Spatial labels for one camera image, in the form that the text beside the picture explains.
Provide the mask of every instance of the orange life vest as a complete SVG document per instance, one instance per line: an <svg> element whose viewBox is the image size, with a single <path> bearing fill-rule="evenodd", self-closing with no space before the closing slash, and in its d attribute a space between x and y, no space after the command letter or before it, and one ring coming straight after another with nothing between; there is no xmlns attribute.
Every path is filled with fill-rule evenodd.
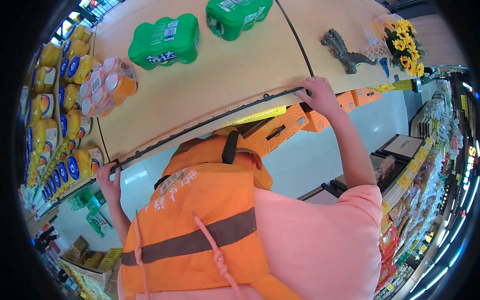
<svg viewBox="0 0 480 300"><path fill-rule="evenodd" d="M251 284L265 299L300 299L269 274L256 229L254 186L269 190L272 178L235 128L182 144L129 229L121 260L127 299L146 289L230 285L192 213L211 233L237 283Z"/></svg>

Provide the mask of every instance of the human hand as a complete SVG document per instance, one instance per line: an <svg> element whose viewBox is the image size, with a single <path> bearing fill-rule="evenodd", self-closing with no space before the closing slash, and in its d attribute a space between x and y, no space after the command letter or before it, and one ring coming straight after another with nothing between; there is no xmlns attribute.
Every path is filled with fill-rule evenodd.
<svg viewBox="0 0 480 300"><path fill-rule="evenodd" d="M96 172L96 181L102 190L108 206L120 206L120 168L115 170L115 177L110 181L110 170L116 163L109 163Z"/></svg>
<svg viewBox="0 0 480 300"><path fill-rule="evenodd" d="M318 76L308 77L300 86L311 91L312 96L308 96L305 90L296 91L294 94L327 119L343 111L326 78Z"/></svg>

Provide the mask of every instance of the dragon figurine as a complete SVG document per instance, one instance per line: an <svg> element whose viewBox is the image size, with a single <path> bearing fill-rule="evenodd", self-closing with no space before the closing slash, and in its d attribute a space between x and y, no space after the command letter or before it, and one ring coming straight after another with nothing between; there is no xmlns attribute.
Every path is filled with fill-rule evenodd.
<svg viewBox="0 0 480 300"><path fill-rule="evenodd" d="M378 62L378 60L370 60L363 54L348 52L342 37L333 28L328 30L320 43L324 46L333 46L335 48L331 49L333 56L347 68L347 74L356 74L357 66L361 63L374 66Z"/></svg>

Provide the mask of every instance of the brown stripe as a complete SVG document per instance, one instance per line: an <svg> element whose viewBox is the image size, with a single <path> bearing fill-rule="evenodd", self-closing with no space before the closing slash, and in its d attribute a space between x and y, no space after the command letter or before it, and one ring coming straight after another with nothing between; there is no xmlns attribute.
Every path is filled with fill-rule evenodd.
<svg viewBox="0 0 480 300"><path fill-rule="evenodd" d="M255 232L257 228L255 207L206 227L219 247L233 244ZM211 249L212 246L210 246L207 238L199 229L192 233L142 247L142 261L145 264L149 264L163 258L193 254ZM137 265L135 252L122 253L121 263L126 266Z"/></svg>

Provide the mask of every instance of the pink shirt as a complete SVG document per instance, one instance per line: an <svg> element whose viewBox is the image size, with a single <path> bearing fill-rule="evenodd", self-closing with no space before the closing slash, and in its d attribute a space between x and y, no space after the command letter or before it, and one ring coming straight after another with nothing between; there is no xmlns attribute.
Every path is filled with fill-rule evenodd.
<svg viewBox="0 0 480 300"><path fill-rule="evenodd" d="M304 300L371 300L380 276L382 195L347 190L336 205L311 204L255 188L255 214L270 273ZM121 277L119 299L124 299ZM262 299L240 285L246 299ZM231 287L151 293L151 299L235 299ZM139 294L136 299L146 299Z"/></svg>

